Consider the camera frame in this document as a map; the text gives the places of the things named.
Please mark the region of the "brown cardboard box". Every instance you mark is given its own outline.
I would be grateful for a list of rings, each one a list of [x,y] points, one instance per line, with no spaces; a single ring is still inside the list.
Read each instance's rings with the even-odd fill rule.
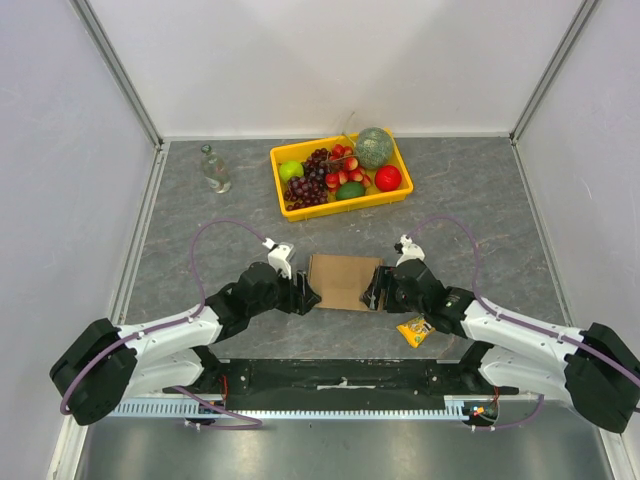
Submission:
[[[383,264],[377,257],[314,254],[310,258],[308,279],[311,289],[321,297],[319,309],[369,311],[361,297]]]

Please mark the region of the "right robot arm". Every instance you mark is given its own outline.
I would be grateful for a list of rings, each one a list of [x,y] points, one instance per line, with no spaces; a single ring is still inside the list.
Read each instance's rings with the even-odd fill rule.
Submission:
[[[473,359],[457,371],[469,393],[493,385],[540,394],[618,434],[639,405],[639,360],[606,325],[580,330],[502,309],[444,286],[419,259],[377,267],[361,301],[371,310],[419,314],[438,332],[472,340]]]

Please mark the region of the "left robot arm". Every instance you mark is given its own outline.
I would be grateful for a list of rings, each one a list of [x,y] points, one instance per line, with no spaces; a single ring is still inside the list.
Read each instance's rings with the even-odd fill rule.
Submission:
[[[304,272],[286,277],[267,263],[251,264],[191,309],[137,325],[91,322],[52,366],[60,411],[81,426],[106,417],[121,401],[165,388],[208,393],[219,382],[209,346],[243,332],[271,310],[305,315],[321,301]]]

